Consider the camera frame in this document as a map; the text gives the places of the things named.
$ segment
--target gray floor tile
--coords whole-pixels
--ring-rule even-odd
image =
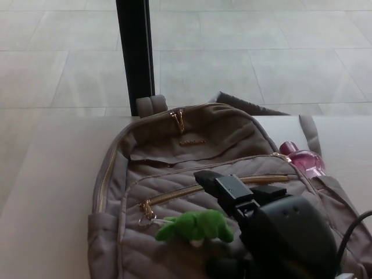
[[[127,117],[132,116],[130,107],[124,108],[106,108],[105,116],[120,116]]]
[[[14,10],[83,10],[87,0],[13,0]]]
[[[347,12],[347,15],[372,43],[372,12]]]
[[[0,52],[0,108],[49,106],[67,52]]]
[[[368,101],[372,101],[372,49],[337,49],[336,53]]]
[[[325,115],[372,115],[372,103],[320,103]]]
[[[53,107],[128,106],[121,51],[70,52]]]
[[[104,116],[106,108],[46,108],[41,109],[43,117],[69,117],[69,116]]]
[[[88,0],[85,10],[116,10],[115,0]]]
[[[160,51],[154,51],[152,53],[153,61],[153,75],[155,79],[155,92],[157,95],[161,94],[160,91]]]
[[[302,0],[308,10],[371,10],[369,0]]]
[[[333,50],[250,51],[265,103],[366,101]]]
[[[13,0],[0,0],[0,10],[7,10]]]
[[[150,10],[159,11],[160,10],[160,0],[149,0]]]
[[[161,10],[233,10],[231,0],[161,0]]]
[[[119,25],[114,11],[45,12],[32,50],[115,50]]]
[[[317,103],[293,103],[290,105],[262,105],[268,109],[274,109],[279,112],[290,115],[322,115]]]
[[[116,50],[117,51],[122,51],[123,50],[123,46],[121,45],[121,36],[120,36],[120,34],[119,34],[119,36],[117,38]]]
[[[292,48],[372,47],[345,12],[276,12]]]
[[[301,0],[232,0],[235,10],[304,10]]]
[[[151,32],[156,51],[202,49],[196,12],[152,12]]]
[[[200,13],[205,49],[288,48],[269,12]]]
[[[43,12],[0,12],[0,51],[27,47]]]
[[[170,106],[205,103],[218,91],[262,103],[248,51],[161,52],[161,93]]]

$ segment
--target keychain ring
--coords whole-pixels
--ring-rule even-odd
[[[146,223],[146,224],[144,224],[144,220],[145,220],[145,219],[149,220],[149,222]],[[156,219],[156,214],[154,214],[154,216],[153,216],[152,219],[148,219],[147,216],[144,215],[144,216],[142,216],[142,217],[139,219],[139,221],[138,221],[138,225],[139,225],[140,227],[142,227],[142,228],[147,228],[147,227],[149,227],[149,226],[152,225],[154,219]]]

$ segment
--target zipper pull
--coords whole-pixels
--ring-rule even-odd
[[[176,124],[177,124],[177,127],[178,129],[180,130],[180,133],[181,135],[184,133],[185,131],[185,125],[184,125],[184,119],[183,119],[183,112],[184,110],[183,109],[180,109],[178,111],[178,113],[176,112],[171,112],[169,113],[171,117],[173,117],[176,121]]]
[[[180,130],[181,130],[181,134],[184,133],[185,131],[185,124],[184,124],[184,110],[183,109],[180,109],[178,111],[178,115],[180,116]]]
[[[292,162],[291,158],[289,158],[287,155],[283,155],[283,154],[280,154],[278,152],[274,152],[273,155],[275,157],[279,157],[279,158],[282,158],[282,159],[286,160],[288,163]]]
[[[143,208],[143,210],[145,212],[145,216],[146,216],[147,219],[151,220],[151,219],[156,218],[155,213],[151,209],[150,200],[147,200],[144,203],[142,203],[141,207]]]

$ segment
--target black device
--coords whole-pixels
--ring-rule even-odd
[[[247,188],[236,176],[212,171],[195,174],[206,193],[217,198],[238,222],[240,239],[252,259],[211,259],[212,278],[334,279],[337,247],[320,213],[285,188]]]

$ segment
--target green plush toy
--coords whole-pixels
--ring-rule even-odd
[[[186,212],[179,217],[165,217],[167,223],[155,235],[157,241],[167,241],[175,235],[189,240],[192,246],[200,247],[205,238],[219,238],[232,242],[234,234],[221,212],[208,209],[204,212]]]

